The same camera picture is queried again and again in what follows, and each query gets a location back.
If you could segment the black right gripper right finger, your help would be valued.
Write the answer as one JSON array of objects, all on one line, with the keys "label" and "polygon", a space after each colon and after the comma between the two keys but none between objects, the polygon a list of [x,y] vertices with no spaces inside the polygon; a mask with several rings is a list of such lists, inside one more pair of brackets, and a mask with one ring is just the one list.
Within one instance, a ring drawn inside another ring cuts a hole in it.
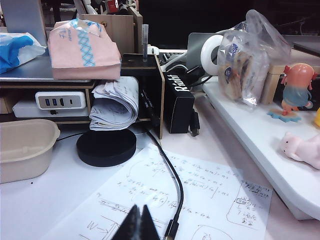
[{"label": "black right gripper right finger", "polygon": [[142,240],[159,240],[160,239],[147,205],[143,206],[142,215],[141,215],[141,239]]}]

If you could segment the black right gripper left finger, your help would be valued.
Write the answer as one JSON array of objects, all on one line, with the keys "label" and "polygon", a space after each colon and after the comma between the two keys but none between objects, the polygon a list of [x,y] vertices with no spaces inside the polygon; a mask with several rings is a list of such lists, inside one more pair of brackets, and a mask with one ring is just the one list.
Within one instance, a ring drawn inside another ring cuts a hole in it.
[{"label": "black right gripper left finger", "polygon": [[139,207],[135,204],[120,224],[112,240],[140,240],[141,215]]}]

